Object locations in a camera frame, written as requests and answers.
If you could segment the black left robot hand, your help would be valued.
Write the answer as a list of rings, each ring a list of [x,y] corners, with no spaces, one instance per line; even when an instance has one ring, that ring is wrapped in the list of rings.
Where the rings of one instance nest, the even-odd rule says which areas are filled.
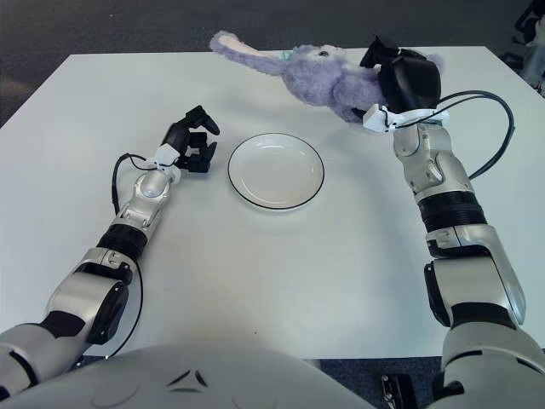
[[[219,135],[220,129],[202,106],[196,106],[170,125],[155,162],[192,173],[207,173],[217,146],[216,142],[208,144],[208,133]]]

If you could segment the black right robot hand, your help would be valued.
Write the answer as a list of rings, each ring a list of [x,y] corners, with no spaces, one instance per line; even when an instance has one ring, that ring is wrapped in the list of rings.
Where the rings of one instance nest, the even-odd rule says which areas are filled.
[[[439,104],[440,73],[430,57],[375,36],[359,65],[378,67],[378,82],[390,112],[434,109]]]

